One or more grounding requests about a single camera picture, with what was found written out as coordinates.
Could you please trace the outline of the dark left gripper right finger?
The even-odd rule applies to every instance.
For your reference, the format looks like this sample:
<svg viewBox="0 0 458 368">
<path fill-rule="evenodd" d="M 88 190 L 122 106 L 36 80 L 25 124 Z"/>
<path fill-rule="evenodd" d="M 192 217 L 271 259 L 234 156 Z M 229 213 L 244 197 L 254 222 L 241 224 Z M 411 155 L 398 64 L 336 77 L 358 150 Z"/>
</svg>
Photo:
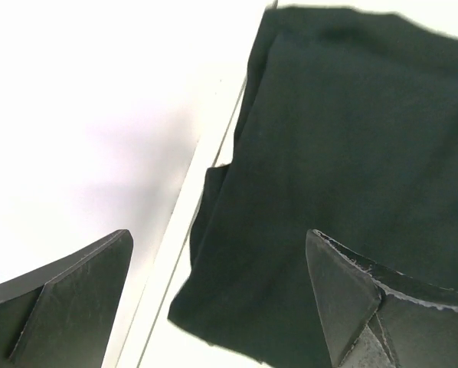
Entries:
<svg viewBox="0 0 458 368">
<path fill-rule="evenodd" d="M 306 261 L 333 367 L 458 367 L 458 291 L 408 277 L 317 229 Z"/>
</svg>

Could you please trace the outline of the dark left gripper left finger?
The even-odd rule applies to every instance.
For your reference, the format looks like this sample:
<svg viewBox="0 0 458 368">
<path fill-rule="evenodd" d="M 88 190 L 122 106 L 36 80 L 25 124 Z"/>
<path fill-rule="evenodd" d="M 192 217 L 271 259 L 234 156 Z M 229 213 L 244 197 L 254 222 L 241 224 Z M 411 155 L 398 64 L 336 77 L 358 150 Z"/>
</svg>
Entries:
<svg viewBox="0 0 458 368">
<path fill-rule="evenodd" d="M 0 368 L 100 367 L 132 249 L 117 230 L 1 283 Z"/>
</svg>

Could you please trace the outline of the black t shirt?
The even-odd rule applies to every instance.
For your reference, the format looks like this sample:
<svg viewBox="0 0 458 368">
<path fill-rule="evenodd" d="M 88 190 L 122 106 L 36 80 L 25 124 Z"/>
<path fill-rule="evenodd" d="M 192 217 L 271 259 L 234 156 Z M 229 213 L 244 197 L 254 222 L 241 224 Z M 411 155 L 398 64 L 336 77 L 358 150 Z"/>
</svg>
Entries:
<svg viewBox="0 0 458 368">
<path fill-rule="evenodd" d="M 311 229 L 458 291 L 458 40 L 393 14 L 264 12 L 168 319 L 271 366 L 329 366 Z"/>
</svg>

